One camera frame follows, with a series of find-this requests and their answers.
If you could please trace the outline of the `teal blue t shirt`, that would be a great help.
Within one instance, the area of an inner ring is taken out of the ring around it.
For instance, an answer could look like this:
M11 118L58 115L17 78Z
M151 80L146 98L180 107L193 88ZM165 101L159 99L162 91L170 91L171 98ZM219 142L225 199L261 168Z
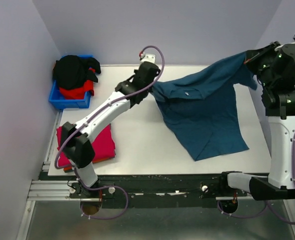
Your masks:
M249 149L242 137L234 86L257 89L246 53L179 79L157 82L152 95L165 125L194 161Z

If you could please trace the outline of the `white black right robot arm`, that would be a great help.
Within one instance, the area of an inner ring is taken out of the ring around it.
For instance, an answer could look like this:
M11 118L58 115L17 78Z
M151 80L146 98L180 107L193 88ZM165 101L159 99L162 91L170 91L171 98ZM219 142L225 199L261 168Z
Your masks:
M295 199L295 42L248 50L244 65L262 85L271 132L270 171L267 177L223 172L218 192L229 196L239 189L257 201Z

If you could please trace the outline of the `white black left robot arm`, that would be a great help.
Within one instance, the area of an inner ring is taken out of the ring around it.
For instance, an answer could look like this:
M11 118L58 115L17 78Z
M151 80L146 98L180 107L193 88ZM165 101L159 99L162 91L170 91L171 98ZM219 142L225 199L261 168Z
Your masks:
M86 197L94 197L99 190L96 183L99 178L92 163L96 156L92 143L114 119L147 97L161 73L156 64L144 61L134 75L117 84L97 109L78 122L66 122L61 127L59 153L64 153L74 167Z

